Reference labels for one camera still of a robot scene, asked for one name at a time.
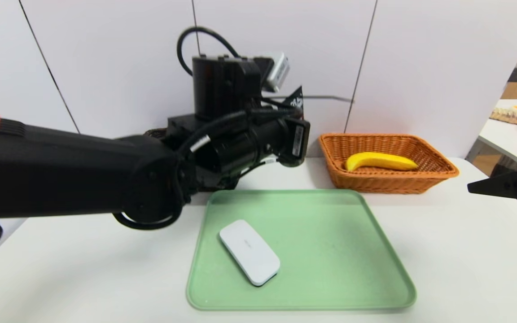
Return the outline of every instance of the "plastic tray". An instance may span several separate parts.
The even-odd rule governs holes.
[[[218,233],[246,220],[279,256],[257,288]],[[221,191],[207,205],[187,286],[200,310],[355,310],[410,306],[416,290],[363,197],[351,190]]]

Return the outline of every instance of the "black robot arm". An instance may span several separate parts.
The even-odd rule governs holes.
[[[217,38],[201,28],[181,35],[178,53],[191,32]],[[268,156],[298,166],[310,131],[302,106],[261,95],[288,71],[284,55],[194,57],[195,113],[150,135],[102,139],[0,119],[0,218],[113,213],[127,227],[159,229],[193,194],[235,188]],[[302,90],[293,96],[302,102]]]

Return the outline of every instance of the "table surface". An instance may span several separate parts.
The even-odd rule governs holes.
[[[499,108],[517,105],[517,100],[499,100]],[[489,119],[478,137],[483,143],[517,162],[517,125]]]
[[[28,219],[0,247],[0,322],[517,322],[517,201],[469,194],[460,169],[421,195],[364,194],[418,290],[397,311],[205,312],[185,287],[208,194],[158,231],[111,215]],[[240,189],[333,188],[324,159],[269,164]]]

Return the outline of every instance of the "yellow banana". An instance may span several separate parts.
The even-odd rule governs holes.
[[[346,160],[346,170],[351,172],[359,167],[381,167],[397,171],[411,171],[418,168],[412,160],[389,153],[355,153]]]

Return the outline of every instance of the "brown woven basket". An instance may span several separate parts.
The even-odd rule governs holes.
[[[319,141],[330,178],[337,188],[350,188],[358,192],[419,194],[459,174],[456,166],[414,135],[326,133],[320,136]],[[418,169],[394,171],[361,167],[347,172],[344,163],[348,157],[366,151],[410,158],[418,164]]]

